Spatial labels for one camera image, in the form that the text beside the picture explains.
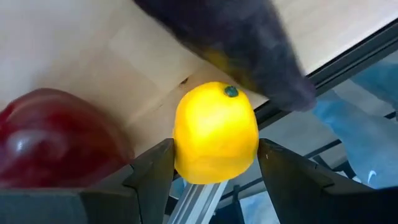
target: blue object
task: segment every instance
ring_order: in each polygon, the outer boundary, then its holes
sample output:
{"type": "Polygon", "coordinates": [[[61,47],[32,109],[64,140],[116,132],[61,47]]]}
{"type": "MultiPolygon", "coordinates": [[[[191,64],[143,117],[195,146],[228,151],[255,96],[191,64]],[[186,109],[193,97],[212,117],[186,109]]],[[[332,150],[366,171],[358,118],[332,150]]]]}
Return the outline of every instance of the blue object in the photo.
{"type": "Polygon", "coordinates": [[[398,185],[398,125],[365,113],[332,90],[318,98],[313,113],[344,144],[363,184],[375,189],[398,185]]]}
{"type": "Polygon", "coordinates": [[[351,80],[398,110],[398,64],[381,61],[351,80]]]}

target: red apple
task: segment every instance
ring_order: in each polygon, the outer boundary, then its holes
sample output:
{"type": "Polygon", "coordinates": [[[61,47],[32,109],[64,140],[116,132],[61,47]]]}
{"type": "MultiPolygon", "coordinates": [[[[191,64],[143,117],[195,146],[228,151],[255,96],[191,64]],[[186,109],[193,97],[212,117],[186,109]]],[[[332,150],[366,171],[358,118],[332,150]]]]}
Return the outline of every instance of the red apple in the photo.
{"type": "Polygon", "coordinates": [[[132,159],[123,132],[63,91],[30,92],[0,113],[0,187],[86,187],[132,159]]]}

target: wooden board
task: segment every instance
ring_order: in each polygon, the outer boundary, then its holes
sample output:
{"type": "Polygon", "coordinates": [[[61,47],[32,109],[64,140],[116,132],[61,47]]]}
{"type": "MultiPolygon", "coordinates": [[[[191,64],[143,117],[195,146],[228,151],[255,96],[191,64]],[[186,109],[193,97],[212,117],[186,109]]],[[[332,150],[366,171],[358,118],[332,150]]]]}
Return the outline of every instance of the wooden board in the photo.
{"type": "MultiPolygon", "coordinates": [[[[305,73],[398,17],[398,0],[274,2],[305,73]]],[[[140,154],[171,137],[187,91],[215,80],[233,83],[131,0],[0,2],[1,107],[39,87],[68,91],[114,116],[140,154]]],[[[253,108],[266,101],[248,95],[253,108]]]]}

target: wooden surface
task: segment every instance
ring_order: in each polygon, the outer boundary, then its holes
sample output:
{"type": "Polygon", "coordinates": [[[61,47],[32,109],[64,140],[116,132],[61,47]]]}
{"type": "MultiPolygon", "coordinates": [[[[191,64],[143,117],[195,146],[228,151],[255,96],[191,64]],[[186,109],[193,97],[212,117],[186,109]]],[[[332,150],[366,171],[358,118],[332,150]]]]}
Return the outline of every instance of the wooden surface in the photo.
{"type": "MultiPolygon", "coordinates": [[[[398,0],[274,2],[305,73],[398,17],[398,0]]],[[[233,83],[131,0],[0,1],[1,107],[38,87],[68,91],[114,116],[140,154],[171,137],[179,99],[214,80],[233,83]]],[[[248,94],[254,108],[266,100],[248,94]]]]}

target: yellow lemon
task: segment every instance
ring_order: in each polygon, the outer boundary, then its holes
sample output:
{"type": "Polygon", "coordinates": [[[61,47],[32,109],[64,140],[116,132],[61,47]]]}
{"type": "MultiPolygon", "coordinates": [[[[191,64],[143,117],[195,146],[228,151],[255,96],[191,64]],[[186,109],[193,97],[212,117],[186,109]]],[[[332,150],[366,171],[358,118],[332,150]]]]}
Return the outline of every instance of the yellow lemon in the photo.
{"type": "Polygon", "coordinates": [[[212,184],[243,173],[256,156],[256,117],[247,96],[220,82],[200,85],[177,107],[175,168],[192,184],[212,184]]]}

